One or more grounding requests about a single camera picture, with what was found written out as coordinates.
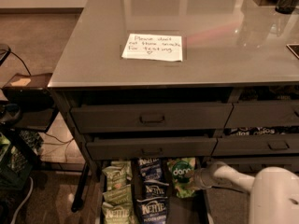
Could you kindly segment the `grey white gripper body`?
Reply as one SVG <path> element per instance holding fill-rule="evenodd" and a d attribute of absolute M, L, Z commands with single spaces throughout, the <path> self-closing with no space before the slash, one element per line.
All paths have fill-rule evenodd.
<path fill-rule="evenodd" d="M 210 172 L 205 168 L 194 171 L 193 182 L 196 189 L 209 189 L 215 184 Z"/>

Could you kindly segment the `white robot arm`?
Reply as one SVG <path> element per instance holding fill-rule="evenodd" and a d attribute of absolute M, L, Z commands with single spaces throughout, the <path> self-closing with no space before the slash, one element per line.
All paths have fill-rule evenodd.
<path fill-rule="evenodd" d="M 191 174 L 193 189 L 231 184 L 249 194 L 249 224 L 299 224 L 299 176 L 267 167 L 256 176 L 238 172 L 222 161 Z"/>

